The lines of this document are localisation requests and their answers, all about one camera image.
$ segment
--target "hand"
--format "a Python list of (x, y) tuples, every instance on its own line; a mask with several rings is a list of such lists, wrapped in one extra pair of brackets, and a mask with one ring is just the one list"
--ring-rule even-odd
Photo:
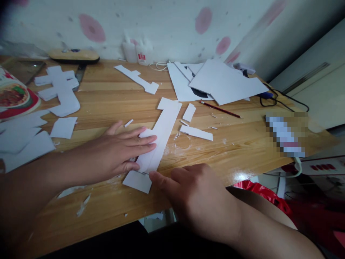
[(153, 186), (168, 197), (179, 220), (196, 234), (230, 244), (241, 225), (237, 199), (206, 164), (175, 168), (171, 178), (150, 172)]
[(116, 135), (121, 126), (122, 121), (119, 121), (99, 138), (61, 153), (60, 159), (55, 159), (61, 168), (60, 180), (68, 186), (89, 185), (130, 170), (139, 170), (137, 163), (128, 160), (155, 149), (156, 144), (150, 143), (157, 136), (139, 138), (146, 127)]

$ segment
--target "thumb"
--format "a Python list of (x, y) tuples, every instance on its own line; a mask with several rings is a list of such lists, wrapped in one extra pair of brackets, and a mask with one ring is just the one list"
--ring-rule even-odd
[(137, 171), (139, 169), (140, 169), (140, 166), (136, 162), (125, 161), (122, 164), (120, 164), (118, 167), (116, 167), (113, 172), (115, 175), (117, 175), (117, 174), (129, 172), (131, 170)]
[(159, 172), (152, 171), (149, 173), (149, 177), (152, 184), (162, 190), (168, 197), (174, 195), (174, 193), (178, 191), (179, 183), (169, 177), (161, 175)]

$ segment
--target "person's right hand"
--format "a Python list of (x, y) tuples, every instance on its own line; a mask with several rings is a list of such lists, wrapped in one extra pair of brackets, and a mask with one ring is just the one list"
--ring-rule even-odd
[(168, 197), (179, 220), (200, 236), (224, 244), (238, 238), (241, 212), (237, 199), (206, 164), (175, 168), (171, 178), (150, 172), (153, 186)]

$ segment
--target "pink polka dot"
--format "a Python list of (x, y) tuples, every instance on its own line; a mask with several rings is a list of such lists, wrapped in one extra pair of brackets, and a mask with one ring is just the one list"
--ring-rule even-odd
[(135, 39), (131, 39), (130, 42), (133, 43), (136, 46), (139, 44)]
[(216, 53), (218, 55), (223, 54), (227, 49), (229, 48), (231, 43), (231, 40), (229, 37), (224, 37), (222, 40), (218, 43), (217, 48), (216, 48)]
[(29, 0), (12, 0), (12, 2), (21, 7), (27, 7), (29, 5)]
[(84, 35), (94, 42), (104, 42), (105, 33), (100, 23), (87, 14), (79, 15), (80, 26)]
[(199, 34), (204, 34), (209, 28), (212, 21), (212, 11), (209, 7), (201, 9), (195, 21), (195, 30)]
[(285, 0), (276, 0), (268, 9), (266, 16), (267, 26), (269, 26), (284, 10), (286, 6)]
[(234, 61), (240, 56), (241, 52), (231, 52), (231, 54), (226, 59), (225, 63), (234, 63)]

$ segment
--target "person's left hand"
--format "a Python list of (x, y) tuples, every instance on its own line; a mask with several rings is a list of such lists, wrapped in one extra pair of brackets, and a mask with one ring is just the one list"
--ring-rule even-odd
[(102, 182), (130, 170), (139, 170), (137, 163), (128, 160), (155, 149), (156, 144), (152, 142), (157, 136), (139, 138), (146, 127), (116, 135), (121, 126), (122, 121), (119, 121), (99, 138), (52, 159), (59, 168), (58, 175), (53, 178), (72, 187)]

